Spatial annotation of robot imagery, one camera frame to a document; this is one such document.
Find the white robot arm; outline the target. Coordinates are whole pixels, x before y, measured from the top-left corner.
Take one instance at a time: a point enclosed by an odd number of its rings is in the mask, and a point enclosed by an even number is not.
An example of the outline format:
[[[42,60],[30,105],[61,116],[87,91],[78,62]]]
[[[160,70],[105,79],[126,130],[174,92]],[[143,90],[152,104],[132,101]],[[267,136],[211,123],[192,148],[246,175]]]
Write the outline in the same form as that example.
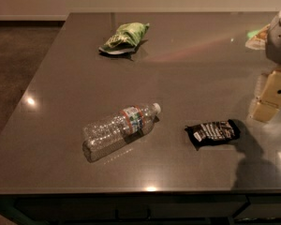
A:
[[[277,64],[269,74],[262,74],[256,86],[256,98],[250,116],[260,122],[268,122],[281,109],[281,9],[272,21],[252,36],[245,47],[264,50],[266,57]]]

